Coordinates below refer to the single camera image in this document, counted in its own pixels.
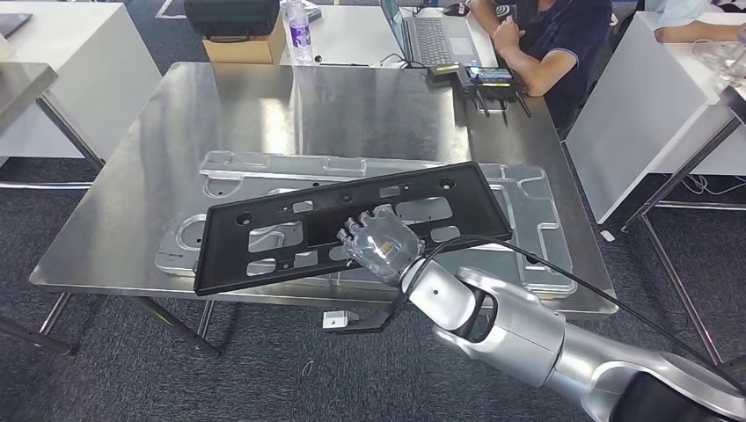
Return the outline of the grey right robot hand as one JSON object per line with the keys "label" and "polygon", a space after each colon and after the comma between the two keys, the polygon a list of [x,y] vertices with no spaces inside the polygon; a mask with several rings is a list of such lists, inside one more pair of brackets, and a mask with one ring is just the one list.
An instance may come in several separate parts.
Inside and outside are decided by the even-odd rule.
{"label": "grey right robot hand", "polygon": [[349,258],[389,286],[399,285],[405,271],[425,250],[424,243],[388,204],[347,218],[337,238]]}

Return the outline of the person's left hand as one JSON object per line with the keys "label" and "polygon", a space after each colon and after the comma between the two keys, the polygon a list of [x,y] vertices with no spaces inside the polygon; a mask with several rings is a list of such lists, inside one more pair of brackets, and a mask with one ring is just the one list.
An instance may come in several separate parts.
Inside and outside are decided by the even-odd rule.
{"label": "person's left hand", "polygon": [[492,42],[500,57],[507,60],[520,51],[520,39],[524,31],[520,30],[511,16],[505,18],[494,30]]}

